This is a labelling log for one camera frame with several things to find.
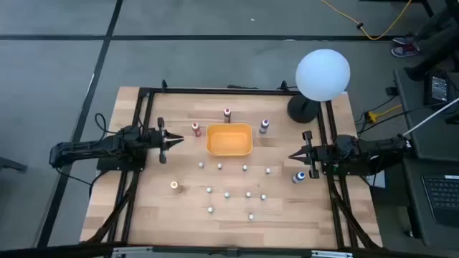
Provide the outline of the black floor stand foot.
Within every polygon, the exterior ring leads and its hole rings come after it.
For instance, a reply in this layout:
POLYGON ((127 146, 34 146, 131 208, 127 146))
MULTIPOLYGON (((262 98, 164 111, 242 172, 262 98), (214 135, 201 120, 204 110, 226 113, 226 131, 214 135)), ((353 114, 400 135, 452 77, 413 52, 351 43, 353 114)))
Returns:
POLYGON ((0 157, 0 171, 4 169, 12 169, 20 173, 24 173, 27 171, 27 166, 8 158, 0 157))

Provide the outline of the black aluminium table frame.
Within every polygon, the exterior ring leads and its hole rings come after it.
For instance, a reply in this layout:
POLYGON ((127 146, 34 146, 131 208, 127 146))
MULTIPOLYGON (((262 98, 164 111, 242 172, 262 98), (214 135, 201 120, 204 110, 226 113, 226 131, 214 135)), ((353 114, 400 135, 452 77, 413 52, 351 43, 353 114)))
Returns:
POLYGON ((148 153, 129 222, 129 244, 211 247, 238 254, 246 247, 269 251, 337 248, 326 177, 293 183, 293 175, 308 167, 288 158, 303 145, 303 131, 310 130, 318 145, 321 132, 328 132, 329 126, 293 122, 286 113, 290 93, 145 89, 140 98, 141 92, 139 87, 119 89, 109 128, 114 131, 131 124, 134 115, 152 126, 163 117, 166 128, 184 140, 168 151, 166 164, 159 162, 157 150, 148 153), (207 152, 206 138, 196 137, 191 128, 198 123, 206 130, 222 122, 227 108, 233 123, 252 127, 253 149, 247 156, 213 156, 207 152), (259 131, 262 120, 270 122, 264 134, 259 131), (172 181, 184 186, 182 193, 173 193, 172 181), (252 196, 246 198, 246 192, 252 196), (207 211, 210 206, 213 213, 207 211), (255 218, 249 220, 248 214, 255 218))

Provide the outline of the dark grey side desk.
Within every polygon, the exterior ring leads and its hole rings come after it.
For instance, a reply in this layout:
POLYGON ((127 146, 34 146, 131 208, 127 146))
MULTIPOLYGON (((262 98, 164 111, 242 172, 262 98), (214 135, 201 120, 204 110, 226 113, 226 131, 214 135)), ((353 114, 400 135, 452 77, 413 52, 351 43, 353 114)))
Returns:
MULTIPOLYGON (((424 104, 424 79, 411 80, 404 69, 394 71, 408 130, 459 97, 459 74, 447 73, 451 100, 424 104)), ((437 224, 422 182, 426 175, 459 176, 459 102, 407 135, 414 155, 402 162, 415 220, 415 233, 428 247, 459 250, 459 228, 437 224)))

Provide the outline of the black laptop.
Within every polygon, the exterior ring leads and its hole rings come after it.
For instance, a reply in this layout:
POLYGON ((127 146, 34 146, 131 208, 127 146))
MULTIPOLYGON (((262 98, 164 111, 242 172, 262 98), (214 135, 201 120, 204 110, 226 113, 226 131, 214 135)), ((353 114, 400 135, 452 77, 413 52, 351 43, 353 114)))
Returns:
POLYGON ((437 224, 459 228, 459 176, 422 176, 433 218, 437 224))

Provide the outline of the silver aluminium bracket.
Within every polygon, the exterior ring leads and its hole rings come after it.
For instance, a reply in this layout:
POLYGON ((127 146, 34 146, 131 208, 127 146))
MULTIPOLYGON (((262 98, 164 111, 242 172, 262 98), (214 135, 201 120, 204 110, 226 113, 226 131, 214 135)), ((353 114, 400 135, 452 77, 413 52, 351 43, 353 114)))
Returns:
POLYGON ((354 258, 352 253, 325 250, 312 250, 311 258, 354 258))
POLYGON ((116 247, 113 249, 111 258, 126 258, 129 254, 152 253, 153 247, 116 247))

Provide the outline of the white rod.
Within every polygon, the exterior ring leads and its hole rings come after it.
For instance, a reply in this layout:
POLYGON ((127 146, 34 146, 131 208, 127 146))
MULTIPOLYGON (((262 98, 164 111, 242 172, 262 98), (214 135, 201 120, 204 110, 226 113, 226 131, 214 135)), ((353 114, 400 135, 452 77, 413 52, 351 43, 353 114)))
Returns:
POLYGON ((414 127, 410 128, 408 131, 406 131, 405 133, 402 134, 402 136, 407 136, 409 135, 411 132, 415 131, 416 129, 418 129, 420 126, 424 125, 426 122, 428 122, 429 120, 431 120, 432 118, 434 118, 436 115, 439 115, 441 112, 447 110, 448 108, 450 108, 451 106, 453 106, 454 104, 456 104, 457 102, 459 102, 459 97, 457 97, 456 99, 454 99, 452 102, 449 102, 447 105, 445 105, 444 107, 440 108, 439 110, 437 110, 436 112, 434 112, 433 114, 431 114, 430 116, 426 117, 424 120, 422 120, 421 122, 419 122, 418 124, 416 124, 414 127))

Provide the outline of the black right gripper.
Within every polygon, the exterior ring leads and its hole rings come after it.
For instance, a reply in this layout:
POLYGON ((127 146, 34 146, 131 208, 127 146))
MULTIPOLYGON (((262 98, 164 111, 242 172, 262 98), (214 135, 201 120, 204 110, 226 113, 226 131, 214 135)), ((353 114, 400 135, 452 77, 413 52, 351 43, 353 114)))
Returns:
POLYGON ((312 179, 319 178, 319 172, 316 168, 316 162, 330 163, 334 160, 335 146, 334 145, 312 145, 312 132, 307 130, 303 132, 303 139, 306 144, 300 150, 291 154, 289 159, 300 161, 306 165, 310 165, 309 176, 312 179))

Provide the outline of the person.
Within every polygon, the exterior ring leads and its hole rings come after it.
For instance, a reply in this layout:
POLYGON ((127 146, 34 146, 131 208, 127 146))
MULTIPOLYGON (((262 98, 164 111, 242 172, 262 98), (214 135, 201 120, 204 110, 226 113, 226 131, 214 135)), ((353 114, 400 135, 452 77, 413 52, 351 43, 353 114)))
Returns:
POLYGON ((420 28, 415 34, 395 37, 391 48, 394 57, 412 57, 432 54, 442 49, 450 40, 459 36, 459 0, 445 0, 446 7, 420 28))

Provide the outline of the yellow plastic basket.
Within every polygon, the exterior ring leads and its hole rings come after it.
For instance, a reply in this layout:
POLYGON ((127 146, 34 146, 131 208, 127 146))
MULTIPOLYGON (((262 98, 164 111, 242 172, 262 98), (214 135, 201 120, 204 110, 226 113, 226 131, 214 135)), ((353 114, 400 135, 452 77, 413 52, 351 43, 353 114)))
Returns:
POLYGON ((252 127, 247 123, 217 123, 206 131, 207 152, 213 156, 247 156, 253 149, 252 127))

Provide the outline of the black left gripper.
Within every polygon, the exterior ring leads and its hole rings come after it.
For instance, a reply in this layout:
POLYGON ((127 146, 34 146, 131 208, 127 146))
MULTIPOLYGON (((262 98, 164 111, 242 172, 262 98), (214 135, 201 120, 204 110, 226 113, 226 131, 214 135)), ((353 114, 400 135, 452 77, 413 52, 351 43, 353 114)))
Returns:
POLYGON ((165 121, 162 117, 157 119, 158 128, 148 129, 148 146, 149 148, 158 148, 159 161, 161 164, 166 164, 166 151, 183 141, 183 136, 174 133, 166 132, 165 121))

